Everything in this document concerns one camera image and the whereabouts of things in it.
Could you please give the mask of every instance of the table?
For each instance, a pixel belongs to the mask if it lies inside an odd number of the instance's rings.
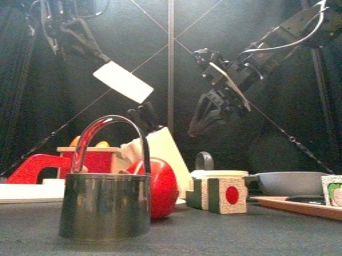
[[[109,243],[57,236],[61,203],[0,205],[0,255],[340,255],[342,223],[248,202],[246,214],[177,205],[147,234]]]

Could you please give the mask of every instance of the red apple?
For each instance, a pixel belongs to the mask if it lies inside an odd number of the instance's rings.
[[[151,157],[151,218],[163,218],[175,210],[177,184],[173,170],[168,163]],[[143,160],[135,162],[127,169],[129,173],[144,174]]]

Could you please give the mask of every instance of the black backdrop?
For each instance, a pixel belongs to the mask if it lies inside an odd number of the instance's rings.
[[[168,4],[172,2],[173,18],[169,19]],[[148,101],[163,125],[168,125],[168,100],[172,97],[172,134],[189,170],[199,151],[212,154],[215,169],[246,169],[250,172],[320,170],[258,113],[218,127],[203,137],[191,138],[187,134],[197,99],[210,90],[189,52],[207,47],[234,59],[251,42],[300,10],[300,3],[298,0],[111,0],[104,15],[88,21],[105,55],[155,88]],[[88,60],[75,56],[65,60],[55,57],[41,28],[36,29],[26,82],[18,83],[14,79],[8,82],[5,67],[17,63],[25,52],[17,50],[22,48],[18,38],[29,41],[24,15],[20,14],[13,6],[1,7],[0,39],[1,42],[10,40],[0,45],[0,81],[5,92],[1,93],[0,110],[1,172],[64,124],[68,125],[34,153],[57,154],[56,147],[67,146],[97,117],[125,115],[129,108],[137,107],[117,92],[107,92],[108,87],[92,77],[96,67]],[[168,25],[173,26],[176,38],[172,55],[167,47]],[[267,82],[252,87],[248,96],[316,157],[339,172],[340,37],[326,47],[323,55],[328,104],[322,104],[310,49],[298,52]],[[9,71],[14,77],[20,76],[17,69]],[[173,80],[171,92],[169,77]],[[10,94],[17,87],[22,90],[20,97]],[[327,126],[326,114],[332,126]],[[95,141],[104,139],[112,146],[119,146],[133,137],[133,131],[117,125],[105,128]]]

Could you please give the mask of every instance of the white paper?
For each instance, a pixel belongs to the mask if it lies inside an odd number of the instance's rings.
[[[153,91],[153,88],[144,81],[112,61],[93,72],[93,76],[139,104]]]

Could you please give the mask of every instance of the wooden block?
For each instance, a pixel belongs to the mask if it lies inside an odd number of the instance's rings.
[[[201,210],[208,210],[208,180],[203,179],[201,180]]]
[[[201,180],[193,180],[191,187],[185,191],[187,206],[201,210]]]
[[[208,211],[219,214],[246,213],[247,188],[242,178],[207,180]]]
[[[60,156],[73,160],[75,147],[57,147]],[[125,169],[131,162],[123,160],[120,148],[117,147],[88,147],[84,159],[84,166],[89,173],[117,173]],[[57,177],[64,179],[71,172],[71,168],[59,168]]]
[[[342,175],[322,176],[322,186],[326,205],[342,207]]]

